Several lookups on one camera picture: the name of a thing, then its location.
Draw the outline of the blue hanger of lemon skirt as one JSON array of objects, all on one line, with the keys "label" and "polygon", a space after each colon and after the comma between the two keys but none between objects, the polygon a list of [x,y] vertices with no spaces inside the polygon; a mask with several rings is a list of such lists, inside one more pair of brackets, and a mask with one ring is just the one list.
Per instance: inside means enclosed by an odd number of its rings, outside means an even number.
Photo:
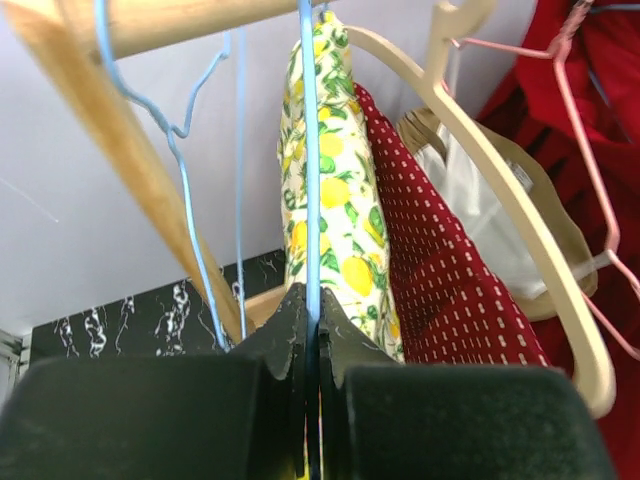
[{"label": "blue hanger of lemon skirt", "polygon": [[299,0],[297,7],[300,20],[307,151],[306,437],[310,477],[312,479],[319,479],[321,477],[318,360],[318,327],[321,317],[319,126],[313,47],[313,6],[308,0]]}]

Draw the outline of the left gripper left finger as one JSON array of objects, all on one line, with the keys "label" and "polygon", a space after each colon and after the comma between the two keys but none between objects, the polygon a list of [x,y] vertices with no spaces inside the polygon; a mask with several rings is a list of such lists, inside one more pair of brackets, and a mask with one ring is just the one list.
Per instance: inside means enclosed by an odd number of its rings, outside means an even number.
[{"label": "left gripper left finger", "polygon": [[307,309],[292,286],[229,353],[31,367],[1,413],[5,479],[294,479]]}]

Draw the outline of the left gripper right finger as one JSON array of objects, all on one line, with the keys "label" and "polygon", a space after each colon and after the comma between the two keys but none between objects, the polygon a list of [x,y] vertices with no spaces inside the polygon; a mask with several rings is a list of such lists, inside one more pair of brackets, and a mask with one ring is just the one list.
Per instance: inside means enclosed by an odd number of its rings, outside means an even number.
[{"label": "left gripper right finger", "polygon": [[327,479],[613,479],[569,381],[540,367],[402,365],[330,290],[319,323]]}]

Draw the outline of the lemon print skirt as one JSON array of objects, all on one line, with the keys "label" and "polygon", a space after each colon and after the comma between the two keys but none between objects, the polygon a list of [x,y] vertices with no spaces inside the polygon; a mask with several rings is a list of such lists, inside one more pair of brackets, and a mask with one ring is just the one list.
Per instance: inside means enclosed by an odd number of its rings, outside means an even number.
[{"label": "lemon print skirt", "polygon": [[[390,239],[376,184],[366,118],[357,100],[345,25],[328,11],[313,30],[319,127],[320,283],[347,318],[397,362],[404,359],[390,286]],[[307,155],[303,57],[288,63],[277,159],[285,286],[307,273]]]}]

